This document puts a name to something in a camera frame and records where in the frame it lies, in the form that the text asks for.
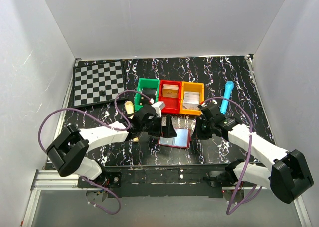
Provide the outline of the red leather card holder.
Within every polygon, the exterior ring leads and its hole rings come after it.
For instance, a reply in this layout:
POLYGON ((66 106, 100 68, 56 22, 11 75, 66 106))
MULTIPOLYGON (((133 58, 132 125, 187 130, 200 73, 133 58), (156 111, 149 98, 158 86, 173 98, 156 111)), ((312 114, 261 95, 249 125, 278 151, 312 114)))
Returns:
POLYGON ((176 129, 177 137, 164 138, 160 137, 158 144, 166 147, 189 149, 191 140, 190 129, 176 129))

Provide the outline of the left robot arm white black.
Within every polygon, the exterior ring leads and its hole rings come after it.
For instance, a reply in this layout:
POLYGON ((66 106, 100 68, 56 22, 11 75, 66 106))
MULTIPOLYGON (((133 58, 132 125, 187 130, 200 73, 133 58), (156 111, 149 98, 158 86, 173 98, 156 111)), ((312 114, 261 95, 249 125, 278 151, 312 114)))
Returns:
POLYGON ((67 126, 47 148, 46 153, 61 177, 72 174, 85 177, 95 183, 108 178, 106 168, 86 154, 96 148, 113 143, 123 143, 146 132, 154 137, 174 138, 177 133, 167 116, 162 125, 163 102, 144 105, 137 112, 125 115, 112 124, 102 124, 90 129, 67 126))

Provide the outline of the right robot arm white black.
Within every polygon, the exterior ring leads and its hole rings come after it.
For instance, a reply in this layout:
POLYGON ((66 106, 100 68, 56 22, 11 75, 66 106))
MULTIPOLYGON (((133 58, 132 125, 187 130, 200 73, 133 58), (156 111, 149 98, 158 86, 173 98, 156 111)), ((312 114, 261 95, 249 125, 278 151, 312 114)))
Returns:
POLYGON ((305 156, 298 150, 291 152, 266 141, 235 117, 225 118, 214 103, 202 103, 202 114, 196 119, 192 139, 207 140, 213 135, 236 145, 261 162, 246 164, 237 159, 219 174, 210 174, 214 183, 235 185, 249 182, 270 189, 282 202, 289 204, 313 184, 305 156))

